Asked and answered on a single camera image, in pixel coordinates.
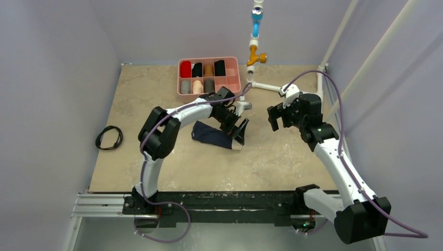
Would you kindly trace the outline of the pink divided organizer tray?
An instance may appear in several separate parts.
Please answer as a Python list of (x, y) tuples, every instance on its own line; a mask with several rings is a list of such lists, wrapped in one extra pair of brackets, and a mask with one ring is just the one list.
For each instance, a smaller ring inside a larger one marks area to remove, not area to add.
[(177, 94), (183, 102), (228, 88), (241, 93), (239, 64), (234, 56), (182, 59), (178, 63)]

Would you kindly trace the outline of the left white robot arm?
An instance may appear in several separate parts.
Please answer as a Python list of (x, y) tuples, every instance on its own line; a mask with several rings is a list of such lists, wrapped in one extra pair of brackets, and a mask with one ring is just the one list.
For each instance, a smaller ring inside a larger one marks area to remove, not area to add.
[(164, 159), (172, 152), (179, 131), (193, 125), (191, 138), (200, 143), (236, 150), (244, 145), (246, 127), (241, 114), (252, 109), (244, 96), (235, 95), (228, 88), (198, 96), (180, 107), (155, 107), (139, 132), (139, 150), (144, 157), (141, 177), (133, 187), (132, 198), (143, 214), (154, 211), (157, 204), (158, 178)]

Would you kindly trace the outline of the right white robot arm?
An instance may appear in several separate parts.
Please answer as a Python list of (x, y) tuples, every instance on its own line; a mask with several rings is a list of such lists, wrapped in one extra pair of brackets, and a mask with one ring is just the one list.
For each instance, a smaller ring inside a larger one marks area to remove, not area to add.
[(316, 94), (300, 94), (267, 108), (272, 130), (279, 129), (281, 119), (285, 128), (296, 127), (302, 140), (324, 164), (334, 181), (340, 200), (326, 194), (315, 184), (298, 187), (291, 206), (298, 212), (309, 209), (333, 223), (340, 240), (350, 244), (381, 236), (385, 233), (391, 204), (386, 197), (378, 197), (363, 179), (339, 145), (339, 135), (332, 125), (323, 121), (322, 102)]

